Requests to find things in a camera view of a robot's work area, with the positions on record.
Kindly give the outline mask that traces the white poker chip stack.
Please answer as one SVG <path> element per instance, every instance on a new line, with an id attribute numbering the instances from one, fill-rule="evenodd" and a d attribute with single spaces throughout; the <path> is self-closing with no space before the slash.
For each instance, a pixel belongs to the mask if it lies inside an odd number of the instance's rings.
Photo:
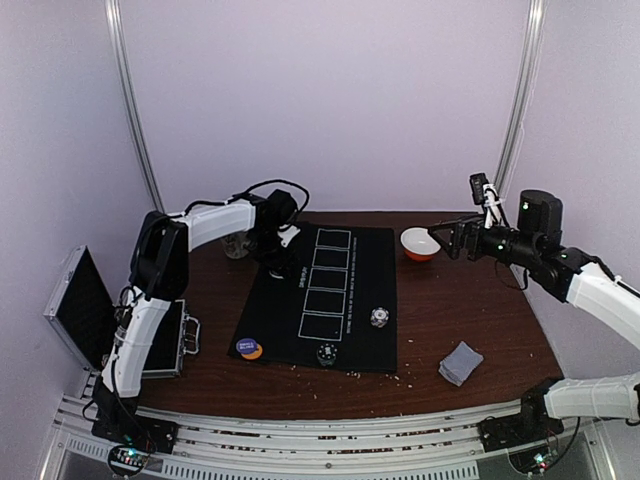
<path id="1" fill-rule="evenodd" d="M 390 320 L 390 313 L 383 307 L 377 307 L 371 311 L 370 324 L 375 328 L 385 327 Z"/>

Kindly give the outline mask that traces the orange big blind button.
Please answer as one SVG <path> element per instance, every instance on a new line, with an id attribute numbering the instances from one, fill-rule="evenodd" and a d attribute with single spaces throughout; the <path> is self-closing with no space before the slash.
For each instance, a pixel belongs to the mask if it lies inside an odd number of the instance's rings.
<path id="1" fill-rule="evenodd" d="M 256 348 L 252 352 L 242 353 L 241 356 L 246 360 L 257 360 L 263 354 L 263 348 L 260 344 L 256 345 Z"/>

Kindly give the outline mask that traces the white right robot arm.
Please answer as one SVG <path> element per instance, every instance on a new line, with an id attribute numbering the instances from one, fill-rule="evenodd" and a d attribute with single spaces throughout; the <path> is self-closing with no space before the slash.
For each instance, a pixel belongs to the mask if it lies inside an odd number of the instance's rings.
<path id="1" fill-rule="evenodd" d="M 428 227 L 432 238 L 456 259 L 462 249 L 475 261 L 492 257 L 517 265 L 530 280 L 562 303 L 585 311 L 633 346 L 639 344 L 639 293 L 612 273 L 597 256 L 561 244 L 563 204 L 534 189 L 521 192 L 517 225 L 488 225 L 484 213 Z M 485 419 L 478 425 L 485 450 L 494 451 L 559 434 L 568 418 L 622 419 L 639 423 L 639 376 L 590 380 L 547 379 L 528 390 L 518 413 Z"/>

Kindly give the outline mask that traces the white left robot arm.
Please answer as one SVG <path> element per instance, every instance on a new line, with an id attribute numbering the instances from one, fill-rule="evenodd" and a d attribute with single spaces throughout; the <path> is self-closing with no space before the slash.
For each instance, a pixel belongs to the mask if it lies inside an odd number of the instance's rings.
<path id="1" fill-rule="evenodd" d="M 287 191 L 261 197 L 246 189 L 223 201 L 196 200 L 179 213 L 146 215 L 116 308 L 113 347 L 93 390 L 99 420 L 121 443 L 143 436 L 143 421 L 135 415 L 143 367 L 161 321 L 186 291 L 190 253 L 243 234 L 249 254 L 282 278 L 291 269 L 303 209 Z"/>

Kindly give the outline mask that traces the blue small blind button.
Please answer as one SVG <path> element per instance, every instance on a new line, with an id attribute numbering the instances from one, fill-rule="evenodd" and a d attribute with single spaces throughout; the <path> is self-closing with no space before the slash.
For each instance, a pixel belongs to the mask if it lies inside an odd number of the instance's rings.
<path id="1" fill-rule="evenodd" d="M 242 354 L 254 351 L 257 344 L 253 338 L 242 338 L 236 342 L 235 348 L 239 354 Z"/>

